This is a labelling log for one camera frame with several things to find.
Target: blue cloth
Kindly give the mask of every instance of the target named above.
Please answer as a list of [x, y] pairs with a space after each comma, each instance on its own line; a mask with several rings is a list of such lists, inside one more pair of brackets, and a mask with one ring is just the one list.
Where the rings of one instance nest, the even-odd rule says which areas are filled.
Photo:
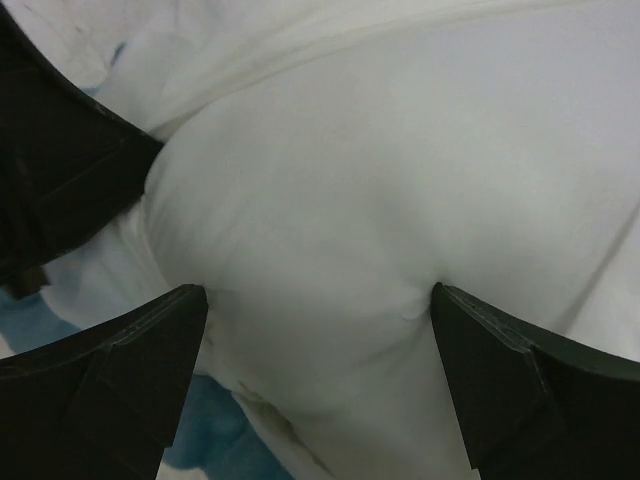
[[[22, 353], [76, 333], [51, 312], [40, 295], [14, 300], [0, 289], [0, 334]], [[219, 383], [195, 375], [178, 432], [164, 461], [202, 469], [215, 480], [292, 480], [258, 438], [242, 409]]]

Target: white cloth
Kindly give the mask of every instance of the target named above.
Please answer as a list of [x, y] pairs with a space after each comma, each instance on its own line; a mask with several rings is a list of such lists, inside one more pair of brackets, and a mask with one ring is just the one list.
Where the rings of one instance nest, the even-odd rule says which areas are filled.
[[218, 1], [192, 37], [159, 16], [101, 98], [168, 144], [73, 267], [96, 281], [47, 301], [87, 324], [202, 284], [200, 368], [297, 478], [476, 478], [436, 281], [640, 360], [640, 3], [572, 3]]
[[[2, 0], [31, 41], [76, 85], [95, 87], [113, 52], [174, 0]], [[183, 4], [200, 0], [181, 0]]]

